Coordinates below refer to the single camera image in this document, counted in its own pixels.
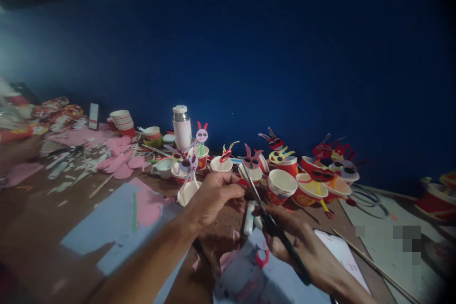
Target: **bamboo skewer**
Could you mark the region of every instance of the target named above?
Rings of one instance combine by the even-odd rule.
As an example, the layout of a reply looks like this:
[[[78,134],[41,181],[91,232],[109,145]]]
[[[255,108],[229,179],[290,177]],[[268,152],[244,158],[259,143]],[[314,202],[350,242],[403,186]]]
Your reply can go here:
[[[417,303],[417,304],[423,304],[423,302],[419,301],[417,298],[415,298],[409,291],[407,291],[405,288],[402,287],[398,282],[396,282],[393,278],[391,278],[389,275],[385,273],[379,266],[377,266],[376,263],[374,263],[372,260],[370,260],[367,256],[365,256],[355,245],[353,245],[350,241],[348,241],[346,238],[344,238],[341,234],[337,232],[337,230],[333,229],[332,230],[337,236],[340,238],[343,238],[346,243],[358,254],[370,267],[372,267],[376,272],[380,273],[386,280],[388,280],[391,285],[393,285],[395,288],[397,288],[402,294],[411,302],[411,303]]]

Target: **scissors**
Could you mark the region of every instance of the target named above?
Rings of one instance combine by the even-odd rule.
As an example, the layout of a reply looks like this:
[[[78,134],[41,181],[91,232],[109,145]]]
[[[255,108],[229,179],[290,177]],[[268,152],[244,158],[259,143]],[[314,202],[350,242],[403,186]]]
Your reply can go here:
[[[301,257],[296,252],[295,248],[293,247],[293,244],[286,237],[284,230],[281,229],[276,224],[272,216],[266,212],[265,206],[263,205],[263,202],[261,201],[260,196],[258,195],[258,191],[255,185],[253,184],[248,172],[246,172],[246,170],[244,169],[243,165],[239,166],[239,173],[241,174],[242,178],[244,178],[247,181],[250,192],[252,193],[256,202],[260,206],[261,218],[263,219],[266,232],[272,237],[277,236],[280,239],[280,241],[282,241],[286,250],[288,251],[288,254],[291,256],[291,258],[294,260],[294,262],[297,264],[299,268],[299,272],[296,271],[296,274],[305,285],[309,286],[312,283],[309,271],[307,271],[307,268],[304,266],[304,263],[301,260]]]

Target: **white glue stick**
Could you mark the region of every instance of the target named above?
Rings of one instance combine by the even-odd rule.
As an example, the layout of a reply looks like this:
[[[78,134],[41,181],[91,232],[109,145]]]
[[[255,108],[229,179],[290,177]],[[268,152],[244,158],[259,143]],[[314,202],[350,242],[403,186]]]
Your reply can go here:
[[[253,231],[253,215],[252,212],[255,209],[255,202],[249,201],[247,206],[247,213],[246,213],[246,222],[244,224],[244,234],[247,236],[252,235]]]

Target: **white paper cup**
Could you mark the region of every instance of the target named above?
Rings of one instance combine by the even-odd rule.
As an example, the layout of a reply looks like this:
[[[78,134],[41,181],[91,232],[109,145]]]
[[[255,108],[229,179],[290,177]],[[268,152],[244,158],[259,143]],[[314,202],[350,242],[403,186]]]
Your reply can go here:
[[[262,177],[263,177],[263,171],[261,171],[260,168],[257,168],[257,169],[254,169],[254,170],[249,170],[249,169],[246,169],[246,167],[244,166],[244,164],[240,164],[239,165],[239,168],[243,168],[245,172],[248,173],[250,179],[256,183],[258,182]]]
[[[222,165],[220,165],[220,157],[215,157],[210,161],[210,168],[215,172],[230,172],[233,168],[233,162],[230,158],[228,158],[222,163]]]
[[[201,182],[198,182],[198,187],[196,187],[195,183],[193,181],[187,182],[187,184],[183,185],[180,189],[179,192],[177,193],[177,202],[185,207],[191,200],[191,198],[197,193],[198,189],[201,186]]]

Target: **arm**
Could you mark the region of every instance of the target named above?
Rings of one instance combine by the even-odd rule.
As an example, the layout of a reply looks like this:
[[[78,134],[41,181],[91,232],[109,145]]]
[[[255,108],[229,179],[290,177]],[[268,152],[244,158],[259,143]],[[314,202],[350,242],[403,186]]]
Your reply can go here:
[[[238,181],[233,173],[210,173],[184,211],[108,278],[91,303],[152,303],[200,230],[215,220],[225,203],[232,200],[244,211]]]
[[[340,264],[300,216],[282,207],[266,206],[266,211],[287,233],[293,235],[294,239],[290,241],[294,240],[293,245],[309,271],[313,285],[332,295],[340,304],[375,304],[372,296]],[[255,216],[259,214],[258,209],[253,213]],[[279,238],[270,237],[267,233],[265,238],[272,254],[299,271]]]

